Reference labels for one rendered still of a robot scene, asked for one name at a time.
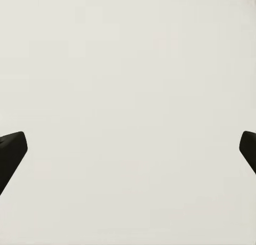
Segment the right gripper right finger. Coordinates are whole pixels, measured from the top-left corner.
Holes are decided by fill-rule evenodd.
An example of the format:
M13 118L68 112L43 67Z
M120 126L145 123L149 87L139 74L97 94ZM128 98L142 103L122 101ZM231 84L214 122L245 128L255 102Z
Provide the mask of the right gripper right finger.
M256 133L244 131L239 150L256 174Z

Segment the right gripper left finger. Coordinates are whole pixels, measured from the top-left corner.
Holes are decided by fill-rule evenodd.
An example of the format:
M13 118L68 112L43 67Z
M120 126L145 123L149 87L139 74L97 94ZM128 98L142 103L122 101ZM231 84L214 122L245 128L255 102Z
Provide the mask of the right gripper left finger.
M0 195L28 151L24 132L0 137Z

